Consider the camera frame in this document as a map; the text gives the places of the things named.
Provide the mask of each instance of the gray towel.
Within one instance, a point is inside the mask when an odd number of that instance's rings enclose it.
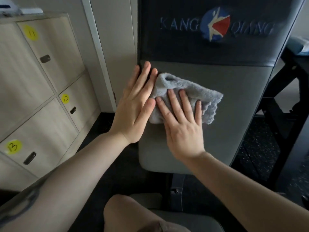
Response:
[[[168,89],[173,89],[178,101],[181,104],[179,97],[179,90],[184,89],[189,97],[189,101],[193,112],[195,112],[195,103],[198,100],[202,101],[202,122],[211,124],[214,121],[214,115],[216,114],[217,104],[221,101],[223,94],[214,90],[206,89],[194,82],[181,79],[169,73],[161,73],[156,80],[154,89],[150,95],[150,98],[162,97],[166,106],[172,111],[172,106],[168,98]],[[163,116],[157,106],[155,106],[153,112],[149,118],[152,124],[163,123]]]

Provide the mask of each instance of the forearm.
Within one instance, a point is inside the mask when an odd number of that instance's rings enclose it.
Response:
[[[59,166],[33,206],[3,231],[67,231],[103,173],[126,147],[122,135],[102,134]]]
[[[309,212],[216,160],[210,154],[184,160],[248,232],[309,231]]]

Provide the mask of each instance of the left hand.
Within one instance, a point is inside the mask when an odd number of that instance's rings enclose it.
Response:
[[[110,133],[122,134],[128,144],[137,142],[145,129],[146,123],[155,107],[155,100],[149,98],[158,75],[158,70],[153,69],[148,82],[150,62],[146,61],[141,75],[140,68],[135,66],[122,98],[119,101]]]

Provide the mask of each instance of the red and blue logo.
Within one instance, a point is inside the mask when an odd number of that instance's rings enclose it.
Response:
[[[230,26],[230,15],[221,7],[207,11],[201,19],[200,30],[203,38],[212,41],[221,40]]]

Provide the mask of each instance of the right hand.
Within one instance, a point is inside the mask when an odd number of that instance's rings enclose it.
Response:
[[[205,153],[203,129],[202,129],[202,107],[201,101],[197,101],[195,117],[184,90],[179,92],[183,110],[172,89],[168,89],[168,97],[175,116],[171,113],[164,101],[157,97],[157,105],[165,119],[167,143],[170,151],[178,160],[198,157]]]

